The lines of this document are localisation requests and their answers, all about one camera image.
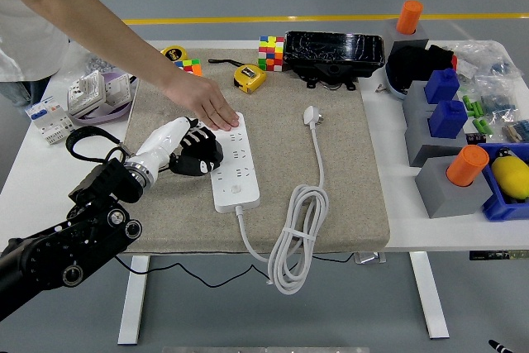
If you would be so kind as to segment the person's hand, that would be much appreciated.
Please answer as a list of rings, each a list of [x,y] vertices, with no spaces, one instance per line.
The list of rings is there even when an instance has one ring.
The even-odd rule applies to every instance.
[[[191,111],[212,130],[229,131],[239,126],[239,117],[216,82],[189,73],[177,73],[162,92],[175,104]]]

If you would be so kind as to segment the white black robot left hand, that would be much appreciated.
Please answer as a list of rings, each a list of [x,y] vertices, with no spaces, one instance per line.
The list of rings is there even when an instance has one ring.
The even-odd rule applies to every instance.
[[[152,183],[162,169],[203,176],[218,168],[222,146],[199,120],[179,117],[153,131],[126,164],[142,170]]]

